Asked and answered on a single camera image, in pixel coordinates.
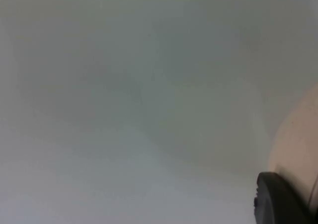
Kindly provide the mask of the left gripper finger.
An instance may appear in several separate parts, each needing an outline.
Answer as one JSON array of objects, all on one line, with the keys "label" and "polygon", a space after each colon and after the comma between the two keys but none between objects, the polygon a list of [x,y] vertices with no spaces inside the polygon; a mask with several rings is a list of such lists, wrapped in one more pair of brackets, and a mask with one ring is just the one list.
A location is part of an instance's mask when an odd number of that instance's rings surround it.
[{"label": "left gripper finger", "polygon": [[256,183],[254,216],[257,224],[315,223],[307,204],[283,177],[274,172],[261,172]]}]

